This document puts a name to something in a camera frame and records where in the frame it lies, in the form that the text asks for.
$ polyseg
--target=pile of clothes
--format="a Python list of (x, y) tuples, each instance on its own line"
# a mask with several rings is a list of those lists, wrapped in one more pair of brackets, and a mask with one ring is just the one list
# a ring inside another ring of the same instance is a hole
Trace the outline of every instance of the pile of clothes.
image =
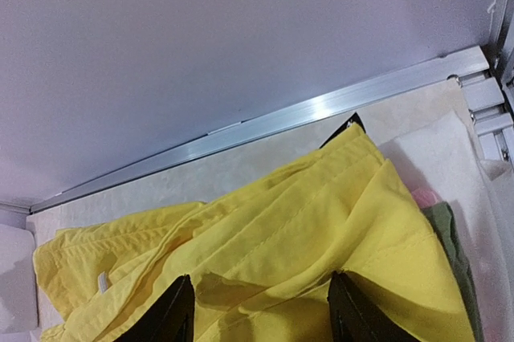
[[(38, 285), (65, 320), (41, 341), (129, 340), (160, 298), (177, 298), (169, 290), (181, 279), (194, 290), (194, 340), (331, 341), (337, 322), (359, 340), (345, 313), (331, 324), (334, 277), (346, 300), (361, 295), (405, 340), (509, 335), (506, 262), (494, 219), (483, 217), (487, 191), (473, 189), (483, 179), (469, 140), (459, 156), (476, 169), (423, 157), (434, 147), (423, 141), (445, 132), (467, 137), (449, 115), (379, 150), (360, 124), (344, 124), (321, 149), (214, 202), (61, 230), (34, 257)], [(373, 323), (357, 314), (362, 327)]]

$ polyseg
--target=yellow fabric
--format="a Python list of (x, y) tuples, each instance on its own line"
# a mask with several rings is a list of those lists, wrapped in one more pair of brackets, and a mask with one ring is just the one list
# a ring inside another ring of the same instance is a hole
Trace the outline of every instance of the yellow fabric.
[[(197, 341), (330, 341), (334, 270), (349, 271), (420, 340), (473, 340), (430, 224), (356, 124), (210, 204), (61, 231), (35, 252), (35, 269), (66, 321), (42, 341), (115, 340), (184, 274), (197, 299)], [(103, 271), (109, 289), (100, 294)]]

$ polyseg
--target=yellow cloth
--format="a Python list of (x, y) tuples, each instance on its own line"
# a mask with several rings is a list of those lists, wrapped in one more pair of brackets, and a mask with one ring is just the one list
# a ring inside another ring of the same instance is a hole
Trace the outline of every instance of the yellow cloth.
[[(60, 231), (35, 252), (35, 270), (66, 321), (42, 341), (115, 340), (184, 274), (195, 289), (197, 341), (331, 341), (334, 270), (349, 271), (420, 340), (473, 340), (430, 224), (356, 124), (210, 204)], [(100, 294), (103, 271), (109, 289)]]

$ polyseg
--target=pink fabric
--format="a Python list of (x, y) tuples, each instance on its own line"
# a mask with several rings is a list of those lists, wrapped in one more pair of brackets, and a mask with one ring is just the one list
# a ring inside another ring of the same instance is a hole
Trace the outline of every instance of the pink fabric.
[(419, 208), (432, 207), (441, 202), (438, 194), (430, 188), (417, 188), (411, 194)]

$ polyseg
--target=gray-green cloth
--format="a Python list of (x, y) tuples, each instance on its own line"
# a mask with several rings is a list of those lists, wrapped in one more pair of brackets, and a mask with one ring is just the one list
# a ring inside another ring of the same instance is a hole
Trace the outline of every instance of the gray-green cloth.
[(475, 340), (483, 342), (482, 323), (480, 321), (479, 305), (476, 302), (475, 284), (473, 283), (469, 261), (464, 254), (463, 248), (460, 246), (453, 211), (448, 203), (442, 202), (435, 206), (424, 208), (422, 212), (432, 225), (447, 254), (453, 275), (459, 285), (460, 295), (463, 297), (464, 306), (466, 306), (467, 316), (470, 320)]

